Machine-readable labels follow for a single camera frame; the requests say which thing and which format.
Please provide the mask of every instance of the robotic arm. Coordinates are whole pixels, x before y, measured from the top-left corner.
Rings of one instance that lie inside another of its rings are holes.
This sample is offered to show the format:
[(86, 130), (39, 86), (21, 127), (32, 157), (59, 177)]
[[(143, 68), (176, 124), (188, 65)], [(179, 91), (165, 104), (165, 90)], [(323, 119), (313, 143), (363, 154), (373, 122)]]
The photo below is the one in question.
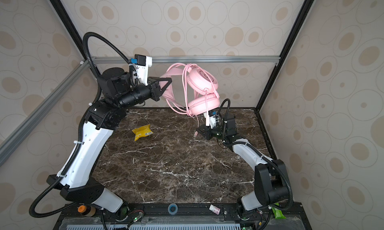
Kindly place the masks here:
[[(130, 72), (122, 68), (110, 68), (99, 74), (93, 64), (88, 50), (88, 38), (95, 36), (111, 46), (129, 64)], [(152, 58), (135, 55), (128, 60), (121, 51), (108, 40), (95, 33), (84, 35), (84, 52), (90, 62), (92, 72), (99, 84), (98, 94), (79, 123), (78, 140), (63, 168), (54, 175), (50, 175), (47, 183), (50, 185), (31, 204), (29, 213), (32, 217), (47, 217), (59, 213), (76, 203), (92, 205), (98, 209), (107, 209), (113, 213), (116, 220), (124, 220), (129, 212), (128, 203), (106, 189), (90, 175), (96, 165), (103, 146), (120, 121), (126, 116), (126, 109), (143, 103), (147, 99), (159, 101), (166, 88), (171, 84), (171, 78), (148, 77), (148, 67), (152, 65)], [(223, 104), (228, 102), (227, 112), (219, 126), (218, 113)], [(197, 132), (206, 139), (216, 137), (230, 150), (241, 156), (255, 171), (255, 190), (243, 196), (238, 201), (239, 216), (246, 217), (253, 209), (268, 206), (274, 202), (289, 198), (287, 207), (292, 204), (292, 191), (285, 165), (281, 160), (272, 160), (262, 155), (247, 139), (237, 133), (235, 116), (228, 115), (229, 99), (226, 99), (217, 114), (209, 111), (209, 126), (201, 126)], [(36, 213), (36, 205), (51, 190), (59, 189), (60, 195), (73, 203), (49, 213)]]

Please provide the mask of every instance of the blue tape roll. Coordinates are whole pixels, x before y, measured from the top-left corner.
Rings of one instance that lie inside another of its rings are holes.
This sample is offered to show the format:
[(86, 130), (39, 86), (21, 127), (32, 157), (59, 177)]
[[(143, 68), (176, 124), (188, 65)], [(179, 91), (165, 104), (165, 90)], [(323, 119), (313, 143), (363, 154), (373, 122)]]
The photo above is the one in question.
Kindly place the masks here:
[[(170, 210), (172, 207), (175, 207), (175, 210), (173, 212)], [(175, 215), (177, 213), (177, 205), (176, 204), (170, 204), (168, 206), (168, 212), (170, 215)]]

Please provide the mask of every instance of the slotted grille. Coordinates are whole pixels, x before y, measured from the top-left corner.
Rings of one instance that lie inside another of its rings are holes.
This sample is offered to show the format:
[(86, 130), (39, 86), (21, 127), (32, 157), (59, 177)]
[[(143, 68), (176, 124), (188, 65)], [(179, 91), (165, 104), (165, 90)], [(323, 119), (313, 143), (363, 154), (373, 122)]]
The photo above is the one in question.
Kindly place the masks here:
[[(114, 224), (108, 230), (122, 228), (126, 225)], [(104, 230), (103, 225), (68, 225), (66, 230)], [(132, 225), (129, 230), (240, 230), (238, 223), (210, 223), (210, 224), (146, 224)]]

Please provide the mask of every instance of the brown marble surface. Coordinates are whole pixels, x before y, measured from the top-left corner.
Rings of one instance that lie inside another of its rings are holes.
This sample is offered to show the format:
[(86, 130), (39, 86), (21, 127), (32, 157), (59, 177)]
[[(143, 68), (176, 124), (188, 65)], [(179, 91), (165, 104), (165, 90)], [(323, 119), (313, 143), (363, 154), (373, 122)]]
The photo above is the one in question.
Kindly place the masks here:
[[(230, 111), (238, 132), (269, 156), (254, 112)], [(153, 134), (135, 142), (132, 129), (147, 124)], [(194, 138), (196, 127), (196, 118), (171, 109), (133, 109), (107, 141), (93, 177), (129, 203), (226, 203), (253, 191), (251, 167), (215, 138)]]

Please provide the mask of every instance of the orange bottle cap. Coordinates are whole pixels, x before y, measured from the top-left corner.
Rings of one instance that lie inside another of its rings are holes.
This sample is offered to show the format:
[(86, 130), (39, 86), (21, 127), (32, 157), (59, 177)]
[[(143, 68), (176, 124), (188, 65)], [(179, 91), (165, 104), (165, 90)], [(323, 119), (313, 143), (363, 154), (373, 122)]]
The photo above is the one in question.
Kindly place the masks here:
[(79, 213), (83, 213), (83, 212), (85, 212), (85, 210), (87, 210), (87, 207), (84, 206), (84, 205), (81, 205), (79, 208), (77, 208), (77, 211), (78, 211)]

